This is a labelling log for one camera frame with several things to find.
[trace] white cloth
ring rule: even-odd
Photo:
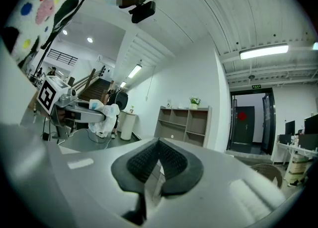
[[[88,128],[93,133],[98,132],[103,133],[104,135],[107,135],[109,132],[111,132],[116,123],[116,116],[120,112],[118,105],[104,105],[101,101],[97,99],[91,99],[89,101],[89,108],[90,110],[96,110],[103,113],[106,116],[106,120],[99,123],[89,123]]]

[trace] white ceiling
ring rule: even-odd
[[[97,53],[116,61],[125,30],[107,21],[76,13],[71,22],[64,27],[67,35],[61,33],[62,40],[95,50]]]
[[[187,45],[210,34],[219,52],[230,87],[249,84],[313,84],[318,81],[318,53],[312,51],[316,33],[295,0],[154,0],[155,15],[132,24],[128,9],[87,0],[80,13],[126,30],[114,72],[123,81],[143,58],[152,71]],[[287,54],[241,61],[239,51],[288,43]]]

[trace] wooden stair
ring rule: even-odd
[[[91,99],[101,100],[104,90],[107,90],[109,86],[109,81],[98,79],[79,95],[79,99],[85,101],[90,101]]]

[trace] colorful polka dot fabric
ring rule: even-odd
[[[16,63],[21,62],[31,51],[37,38],[37,50],[47,41],[54,26],[54,15],[66,0],[20,0],[4,26],[16,31],[14,40],[7,48]]]

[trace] ceiling light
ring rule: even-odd
[[[132,78],[135,76],[136,73],[139,72],[139,70],[142,68],[141,65],[136,65],[135,68],[131,71],[131,73],[128,75],[129,78]]]
[[[288,51],[288,45],[275,45],[267,48],[257,48],[249,51],[240,52],[240,59],[251,59],[266,55],[286,53]]]

